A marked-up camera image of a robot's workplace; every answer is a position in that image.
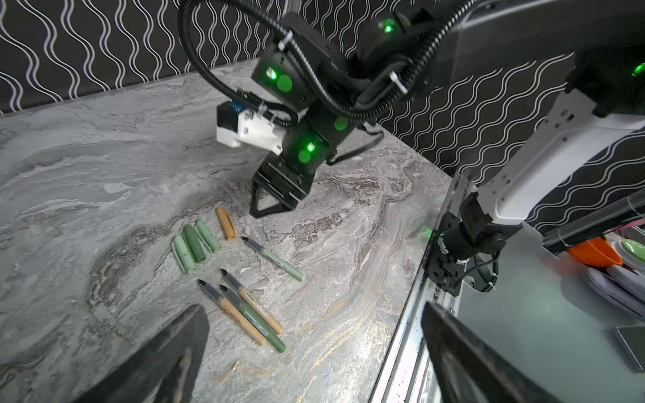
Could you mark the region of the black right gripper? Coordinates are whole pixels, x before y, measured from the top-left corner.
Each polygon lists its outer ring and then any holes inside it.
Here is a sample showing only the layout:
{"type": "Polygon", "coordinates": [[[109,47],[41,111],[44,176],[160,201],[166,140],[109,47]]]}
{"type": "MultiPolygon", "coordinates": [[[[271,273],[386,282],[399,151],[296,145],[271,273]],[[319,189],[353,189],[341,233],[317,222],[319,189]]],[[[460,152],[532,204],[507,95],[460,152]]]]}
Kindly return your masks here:
{"type": "Polygon", "coordinates": [[[314,174],[299,173],[269,153],[253,176],[250,215],[263,218],[293,211],[311,190],[314,174]]]}

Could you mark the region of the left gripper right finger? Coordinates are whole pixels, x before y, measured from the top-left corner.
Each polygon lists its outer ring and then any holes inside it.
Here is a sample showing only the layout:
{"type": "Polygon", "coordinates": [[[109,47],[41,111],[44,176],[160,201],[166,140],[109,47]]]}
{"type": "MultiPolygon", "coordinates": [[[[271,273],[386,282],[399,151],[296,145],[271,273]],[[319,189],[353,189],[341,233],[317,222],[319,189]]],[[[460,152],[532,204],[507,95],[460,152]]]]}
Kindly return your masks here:
{"type": "Polygon", "coordinates": [[[421,319],[443,402],[557,402],[454,315],[428,302],[421,319]]]}

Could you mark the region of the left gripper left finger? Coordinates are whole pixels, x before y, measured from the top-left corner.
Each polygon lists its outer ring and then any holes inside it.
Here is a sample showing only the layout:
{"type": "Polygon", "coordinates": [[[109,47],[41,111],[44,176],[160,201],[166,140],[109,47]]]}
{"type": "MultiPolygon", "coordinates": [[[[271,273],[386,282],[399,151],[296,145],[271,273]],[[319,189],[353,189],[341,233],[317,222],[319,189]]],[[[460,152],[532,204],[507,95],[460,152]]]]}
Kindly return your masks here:
{"type": "Polygon", "coordinates": [[[77,402],[189,402],[209,334],[205,308],[186,308],[77,402]]]}

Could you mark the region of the orange pen cap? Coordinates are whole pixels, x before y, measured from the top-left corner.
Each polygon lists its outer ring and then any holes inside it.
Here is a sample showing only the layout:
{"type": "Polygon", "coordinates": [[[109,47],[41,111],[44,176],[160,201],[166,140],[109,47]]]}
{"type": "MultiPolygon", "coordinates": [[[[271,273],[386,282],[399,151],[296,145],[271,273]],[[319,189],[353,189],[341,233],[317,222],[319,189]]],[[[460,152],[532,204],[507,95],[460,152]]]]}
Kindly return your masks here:
{"type": "Polygon", "coordinates": [[[223,234],[226,240],[233,240],[237,238],[237,233],[233,225],[233,221],[230,218],[228,211],[224,208],[216,208],[215,212],[218,216],[218,220],[221,224],[223,234]]]}

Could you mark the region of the light green marker pen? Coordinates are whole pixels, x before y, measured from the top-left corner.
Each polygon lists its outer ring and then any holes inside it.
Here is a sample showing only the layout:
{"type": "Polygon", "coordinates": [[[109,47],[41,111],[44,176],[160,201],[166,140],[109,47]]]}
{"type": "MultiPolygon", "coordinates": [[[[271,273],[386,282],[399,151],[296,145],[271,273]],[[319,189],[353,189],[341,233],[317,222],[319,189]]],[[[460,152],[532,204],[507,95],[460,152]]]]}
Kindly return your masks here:
{"type": "Polygon", "coordinates": [[[276,255],[268,248],[265,248],[265,246],[245,236],[242,236],[242,240],[245,242],[247,246],[252,248],[252,250],[255,250],[255,252],[257,252],[258,254],[260,254],[267,260],[269,260],[272,264],[276,265],[277,267],[285,271],[288,275],[290,275],[294,279],[300,282],[303,282],[306,279],[304,273],[300,272],[299,269],[297,269],[295,266],[291,265],[290,263],[280,258],[278,255],[276,255]]]}

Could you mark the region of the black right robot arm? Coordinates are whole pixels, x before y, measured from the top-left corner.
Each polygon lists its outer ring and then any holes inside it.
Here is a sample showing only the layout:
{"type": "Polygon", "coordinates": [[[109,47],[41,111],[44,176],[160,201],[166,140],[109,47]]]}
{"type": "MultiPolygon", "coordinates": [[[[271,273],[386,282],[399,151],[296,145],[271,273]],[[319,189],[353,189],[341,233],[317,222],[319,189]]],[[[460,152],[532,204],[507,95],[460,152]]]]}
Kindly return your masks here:
{"type": "MultiPolygon", "coordinates": [[[[521,40],[519,62],[463,77],[422,100],[394,107],[381,124],[449,175],[476,186],[490,181],[546,122],[547,112],[593,61],[623,44],[599,23],[572,35],[557,30],[553,46],[521,40]]],[[[527,223],[547,233],[630,196],[644,186],[644,131],[637,129],[593,155],[529,211],[527,223]]]]}

